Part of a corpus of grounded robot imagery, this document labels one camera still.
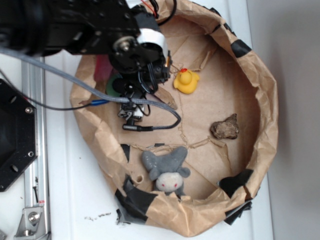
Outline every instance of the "rubber duck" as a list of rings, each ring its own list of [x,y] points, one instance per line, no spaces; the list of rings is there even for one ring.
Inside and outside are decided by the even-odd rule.
[[[173,86],[184,94],[192,94],[196,88],[200,77],[195,72],[183,68],[173,81]]]

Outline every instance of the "red wire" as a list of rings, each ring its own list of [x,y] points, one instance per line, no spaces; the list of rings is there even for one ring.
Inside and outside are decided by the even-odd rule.
[[[144,0],[141,0],[141,2],[143,2],[143,4],[146,5],[153,12],[154,17],[156,18],[157,14],[156,14],[155,10],[148,3],[146,3]]]

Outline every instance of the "green object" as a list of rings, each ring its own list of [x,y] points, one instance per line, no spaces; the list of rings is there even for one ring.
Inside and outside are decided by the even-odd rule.
[[[120,93],[115,91],[112,87],[112,84],[116,79],[122,79],[122,76],[120,73],[116,73],[115,75],[111,76],[105,86],[105,93],[112,97],[120,97]]]

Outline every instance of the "paper bag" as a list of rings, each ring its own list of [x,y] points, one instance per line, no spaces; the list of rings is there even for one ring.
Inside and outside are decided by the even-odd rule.
[[[158,0],[159,21],[167,18],[173,1]],[[81,134],[94,153],[119,205],[119,219],[198,235],[249,207],[276,154],[278,96],[276,81],[260,58],[232,32],[214,11],[187,0],[177,1],[172,20],[161,26],[173,65],[164,88],[174,97],[182,117],[173,129],[132,132],[122,129],[119,105],[74,111]],[[105,92],[105,84],[93,79],[95,56],[84,56],[76,76]],[[197,71],[197,89],[183,94],[173,87],[181,68]],[[74,85],[74,107],[95,99]],[[210,132],[213,122],[237,114],[237,139],[217,140]],[[142,126],[170,125],[170,113],[151,107]],[[145,150],[167,154],[185,146],[183,167],[191,170],[184,179],[185,196],[153,191],[154,183],[142,164]]]

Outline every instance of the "gray wall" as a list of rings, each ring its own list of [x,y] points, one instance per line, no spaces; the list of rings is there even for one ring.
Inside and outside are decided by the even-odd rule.
[[[320,236],[320,0],[247,0],[253,49],[278,81],[268,173],[276,240]]]

